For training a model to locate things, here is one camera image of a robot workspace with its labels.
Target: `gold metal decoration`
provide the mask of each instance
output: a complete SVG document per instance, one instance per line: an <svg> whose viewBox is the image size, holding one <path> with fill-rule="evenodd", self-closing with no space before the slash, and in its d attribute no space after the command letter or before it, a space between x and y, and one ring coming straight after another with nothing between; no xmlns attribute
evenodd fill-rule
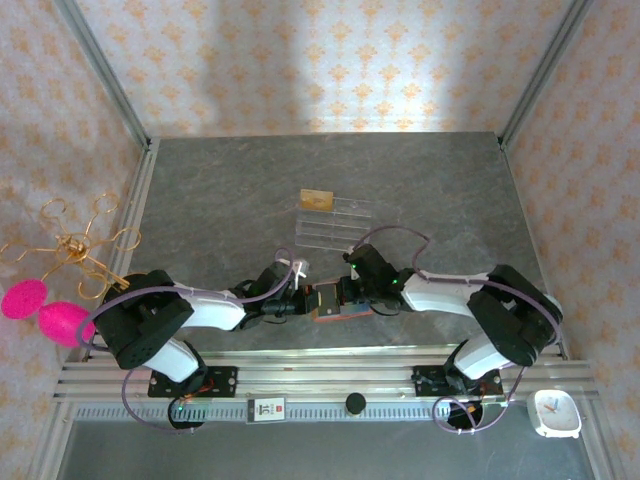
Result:
<svg viewBox="0 0 640 480"><path fill-rule="evenodd" d="M104 204L105 202L107 208L102 208L101 204ZM60 210L59 213L53 212L53 209L56 205ZM118 208L118 206L119 200L116 195L112 193L104 193L100 195L93 202L93 216L91 217L91 220L89 220L87 228L85 228L84 232L72 233L69 232L67 228L65 228L62 223L62 219L60 218L60 216L67 210L67 202L65 202L65 200L62 198L54 198L52 200L49 200L40 209L40 216L45 220L57 223L61 229L60 234L55 235L55 248L32 248L23 243L7 243L2 247L2 249L0 249L0 263L3 263L5 265L14 264L20 262L29 253L49 252L54 254L57 263L53 268L51 268L42 276L43 281L63 265L77 265L87 277L97 280L103 285L103 288L102 290L100 290L100 292L95 295L88 295L84 291L84 282L80 281L78 283L78 295L86 300L100 298L112 284L117 284L121 289L126 289L129 287L129 282L127 280L113 273L111 270L109 270L109 268L107 268L104 263L96 260L90 255L91 250L93 250L94 248L111 242L116 242L115 248L121 252L129 252L140 245L142 234L140 233L140 230L133 227L123 228L122 230L118 231L113 237L106 240L95 241L89 236L91 227L93 226L93 222L95 221L95 219L100 215L107 215L114 212ZM133 243L133 245L127 248L123 248L118 244L120 236L129 232L135 233L136 241ZM12 247L23 247L24 251L14 259L7 259L5 256L6 252Z"/></svg>

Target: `small label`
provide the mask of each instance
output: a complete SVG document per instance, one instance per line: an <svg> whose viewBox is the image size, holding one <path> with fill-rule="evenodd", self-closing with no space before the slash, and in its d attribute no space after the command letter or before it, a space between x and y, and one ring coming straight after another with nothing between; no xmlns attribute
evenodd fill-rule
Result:
<svg viewBox="0 0 640 480"><path fill-rule="evenodd" d="M282 422L286 419L285 399L253 398L248 402L248 423Z"/></svg>

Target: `floral wallpaper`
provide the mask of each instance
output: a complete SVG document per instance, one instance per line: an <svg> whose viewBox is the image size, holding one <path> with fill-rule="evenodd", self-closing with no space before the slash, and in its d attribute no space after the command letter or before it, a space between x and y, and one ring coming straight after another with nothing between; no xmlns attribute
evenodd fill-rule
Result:
<svg viewBox="0 0 640 480"><path fill-rule="evenodd" d="M95 197L126 193L140 147L52 1L5 3L0 31L0 246L23 241L52 247L59 229L39 218L41 205L63 197L69 204L64 223L85 226ZM93 235L109 235L114 218L98 217ZM0 263L0 297L52 265L44 253L15 265ZM81 303L75 292L79 279L75 267L53 273L48 301ZM3 479L26 478L66 353L40 334L34 319L0 317Z"/></svg>
<svg viewBox="0 0 640 480"><path fill-rule="evenodd" d="M596 0L510 161L571 352L640 471L640 5Z"/></svg>
<svg viewBox="0 0 640 480"><path fill-rule="evenodd" d="M504 127L570 0L80 0L152 136Z"/></svg>

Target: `white alarm clock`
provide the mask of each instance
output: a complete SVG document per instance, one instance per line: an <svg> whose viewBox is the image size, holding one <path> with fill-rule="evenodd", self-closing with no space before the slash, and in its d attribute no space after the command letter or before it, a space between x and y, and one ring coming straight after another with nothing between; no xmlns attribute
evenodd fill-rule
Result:
<svg viewBox="0 0 640 480"><path fill-rule="evenodd" d="M578 438L582 420L573 398L562 390L538 390L529 395L527 410L533 428L543 437Z"/></svg>

